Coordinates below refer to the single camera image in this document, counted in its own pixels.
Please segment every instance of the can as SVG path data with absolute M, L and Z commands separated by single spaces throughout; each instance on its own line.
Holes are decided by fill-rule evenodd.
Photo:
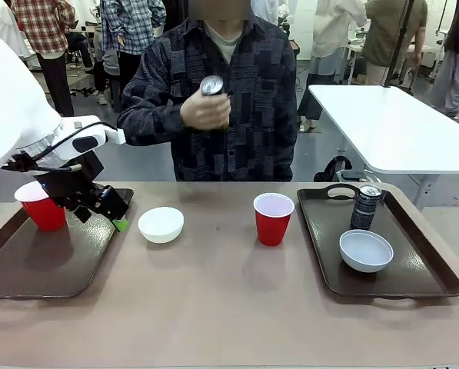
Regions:
M 371 228 L 381 193 L 381 189 L 372 184 L 366 184 L 359 188 L 358 199 L 355 202 L 354 211 L 352 211 L 352 229 L 367 231 Z
M 209 75 L 202 80 L 200 90 L 204 96 L 221 95 L 224 92 L 224 80 L 218 75 Z

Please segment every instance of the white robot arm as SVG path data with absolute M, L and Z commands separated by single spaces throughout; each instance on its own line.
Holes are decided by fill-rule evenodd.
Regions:
M 28 172 L 59 206 L 87 221 L 88 210 L 118 220 L 116 191 L 92 180 L 102 165 L 93 150 L 125 135 L 94 116 L 62 118 L 18 56 L 0 39 L 0 168 Z

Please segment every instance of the bowl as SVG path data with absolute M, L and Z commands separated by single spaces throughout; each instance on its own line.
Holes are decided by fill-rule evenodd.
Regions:
M 180 235 L 185 223 L 183 214 L 174 208 L 156 208 L 138 219 L 138 229 L 149 242 L 166 244 Z
M 393 248 L 381 236 L 362 230 L 340 237 L 340 253 L 347 265 L 363 273 L 376 273 L 393 260 Z

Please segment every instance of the red cup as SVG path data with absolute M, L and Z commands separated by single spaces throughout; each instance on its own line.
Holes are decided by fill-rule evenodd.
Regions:
M 282 194 L 261 194 L 253 201 L 258 240 L 265 246 L 278 246 L 288 229 L 294 202 Z
M 65 224 L 64 208 L 59 208 L 37 181 L 19 188 L 14 197 L 40 231 L 56 231 Z

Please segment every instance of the brown t-shirt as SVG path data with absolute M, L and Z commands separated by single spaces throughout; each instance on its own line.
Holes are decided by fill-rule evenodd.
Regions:
M 369 0 L 366 3 L 371 28 L 366 37 L 363 54 L 368 62 L 382 67 L 390 65 L 408 2 L 409 0 Z M 398 60 L 403 60 L 417 30 L 426 24 L 427 3 L 425 0 L 415 0 Z

